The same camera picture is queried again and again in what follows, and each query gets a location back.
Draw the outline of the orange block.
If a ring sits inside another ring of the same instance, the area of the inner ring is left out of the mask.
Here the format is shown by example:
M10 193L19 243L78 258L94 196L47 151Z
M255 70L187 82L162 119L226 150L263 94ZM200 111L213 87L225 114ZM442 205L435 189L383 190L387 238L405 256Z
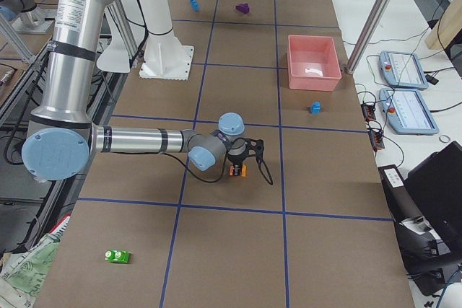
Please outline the orange block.
M243 164L242 166L231 165L229 176L230 177L247 177L247 166L245 164Z

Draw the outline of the long blue block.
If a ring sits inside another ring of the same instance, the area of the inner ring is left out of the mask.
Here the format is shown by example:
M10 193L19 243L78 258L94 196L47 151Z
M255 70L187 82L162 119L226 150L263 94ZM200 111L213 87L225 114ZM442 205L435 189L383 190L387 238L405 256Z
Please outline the long blue block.
M200 6L197 0L189 0L189 3L191 5L192 10L194 10L195 12L198 12L200 10Z

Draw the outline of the purple block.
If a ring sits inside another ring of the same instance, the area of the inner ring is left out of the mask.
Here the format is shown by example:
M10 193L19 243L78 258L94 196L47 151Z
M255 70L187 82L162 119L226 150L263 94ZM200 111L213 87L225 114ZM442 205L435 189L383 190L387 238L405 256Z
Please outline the purple block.
M248 14L250 12L250 6L248 3L237 4L235 9L242 14Z

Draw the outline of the pink plastic box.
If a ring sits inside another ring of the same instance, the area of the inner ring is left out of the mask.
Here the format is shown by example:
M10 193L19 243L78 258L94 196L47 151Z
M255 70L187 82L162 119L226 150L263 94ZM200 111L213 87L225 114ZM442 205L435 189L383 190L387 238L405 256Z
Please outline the pink plastic box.
M289 88L332 92L341 79L334 39L328 36L289 35Z

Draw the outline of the near teach pendant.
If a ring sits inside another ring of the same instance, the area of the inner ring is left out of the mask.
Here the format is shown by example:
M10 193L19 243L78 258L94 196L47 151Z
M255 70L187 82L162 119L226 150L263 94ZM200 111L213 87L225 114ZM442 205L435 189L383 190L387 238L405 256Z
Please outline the near teach pendant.
M401 135L435 135L439 128L418 89L382 88L379 105L385 121Z

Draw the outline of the green block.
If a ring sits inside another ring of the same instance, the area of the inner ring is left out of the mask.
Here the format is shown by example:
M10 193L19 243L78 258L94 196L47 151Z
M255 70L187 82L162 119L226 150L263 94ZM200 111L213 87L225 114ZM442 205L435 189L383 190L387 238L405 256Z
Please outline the green block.
M107 250L105 252L105 261L110 263L127 264L131 257L131 253L125 250Z

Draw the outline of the patterned cloth bag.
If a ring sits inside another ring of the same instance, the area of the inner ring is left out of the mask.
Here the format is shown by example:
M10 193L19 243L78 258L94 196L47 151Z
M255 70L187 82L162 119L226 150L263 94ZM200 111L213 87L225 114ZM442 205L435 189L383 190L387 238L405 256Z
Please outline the patterned cloth bag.
M62 231L46 234L27 252L9 255L1 269L1 307L33 306L62 236Z

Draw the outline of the small blue block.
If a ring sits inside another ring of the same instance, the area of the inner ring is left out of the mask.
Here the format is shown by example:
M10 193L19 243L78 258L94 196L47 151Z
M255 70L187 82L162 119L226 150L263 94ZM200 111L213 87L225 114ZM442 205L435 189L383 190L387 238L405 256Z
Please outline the small blue block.
M310 106L310 113L311 114L319 114L321 112L322 106L320 102L313 102Z

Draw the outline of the teach pendant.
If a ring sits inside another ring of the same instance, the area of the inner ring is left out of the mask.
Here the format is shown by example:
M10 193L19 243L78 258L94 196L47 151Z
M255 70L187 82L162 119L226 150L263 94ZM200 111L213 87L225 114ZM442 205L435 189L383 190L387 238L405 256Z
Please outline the teach pendant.
M401 135L435 135L439 128L418 89L382 88L379 105L385 121Z
M425 90L428 82L415 53L384 50L379 55L382 77L391 87Z

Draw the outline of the far teach pendant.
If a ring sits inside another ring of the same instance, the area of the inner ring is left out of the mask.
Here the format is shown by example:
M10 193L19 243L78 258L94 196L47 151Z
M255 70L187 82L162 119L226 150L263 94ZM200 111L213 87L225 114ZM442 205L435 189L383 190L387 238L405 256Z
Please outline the far teach pendant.
M384 50L379 55L382 77L391 87L425 90L428 82L415 53Z

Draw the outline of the brown paper table mat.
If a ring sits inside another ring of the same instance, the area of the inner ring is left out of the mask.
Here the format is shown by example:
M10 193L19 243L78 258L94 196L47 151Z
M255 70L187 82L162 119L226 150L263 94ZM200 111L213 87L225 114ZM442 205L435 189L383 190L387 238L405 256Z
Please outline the brown paper table mat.
M210 138L220 155L263 139L274 181L254 158L230 177L222 158L201 172L182 153L117 154L106 141L36 306L412 307L353 79L327 93L288 86L289 34L341 40L332 0L197 0L198 12L168 1L196 48L191 76L133 73L111 128L191 128L187 147Z

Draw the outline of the aluminium frame post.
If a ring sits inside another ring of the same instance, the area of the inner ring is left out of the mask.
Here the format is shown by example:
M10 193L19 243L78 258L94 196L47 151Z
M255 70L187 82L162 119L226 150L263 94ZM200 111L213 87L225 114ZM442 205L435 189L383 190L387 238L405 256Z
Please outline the aluminium frame post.
M352 75L357 68L361 57L364 55L367 46L385 12L390 0L375 0L372 9L367 17L364 27L358 37L351 56L345 66L345 72Z

